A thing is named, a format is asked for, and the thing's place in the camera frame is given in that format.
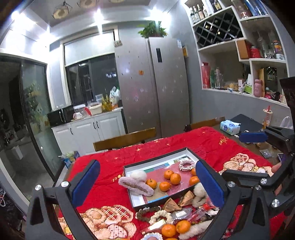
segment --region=tray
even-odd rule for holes
[[[183,172],[179,169],[180,160],[185,158],[189,158],[196,163],[200,157],[190,149],[182,148],[162,156],[124,166],[124,176],[129,177],[132,171],[141,169],[147,173],[147,178],[156,180],[158,186],[160,182],[170,182],[170,180],[164,178],[164,172],[168,169],[179,173],[181,176],[180,184],[171,184],[171,188],[164,193],[161,192],[157,186],[154,195],[151,197],[132,195],[128,190],[129,199],[135,211],[145,207],[159,206],[164,204],[169,198],[177,199],[187,193],[188,190],[193,191],[194,186],[189,186],[189,179],[192,177],[191,172]]]

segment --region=glass door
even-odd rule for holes
[[[64,163],[59,158],[61,151],[47,118],[51,108],[45,73],[46,66],[22,61],[20,90],[32,142],[44,167],[56,182]]]

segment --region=blue pad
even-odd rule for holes
[[[197,161],[196,163],[196,175],[200,179],[214,206],[222,208],[224,205],[224,192],[201,161]]]
[[[239,136],[240,142],[266,142],[265,132],[242,132]]]
[[[74,208],[81,206],[84,203],[88,193],[95,183],[100,173],[100,164],[94,161],[88,171],[84,174],[77,186],[73,190],[72,205]]]

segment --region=pink fuzzy hair clip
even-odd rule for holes
[[[118,183],[128,188],[133,195],[145,195],[150,197],[154,194],[154,190],[149,185],[145,184],[145,182],[138,181],[131,177],[120,177]]]

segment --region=potted plant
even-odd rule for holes
[[[161,22],[156,24],[155,21],[152,21],[147,26],[141,25],[140,27],[145,27],[143,30],[138,32],[143,38],[167,36],[165,28],[161,27]]]

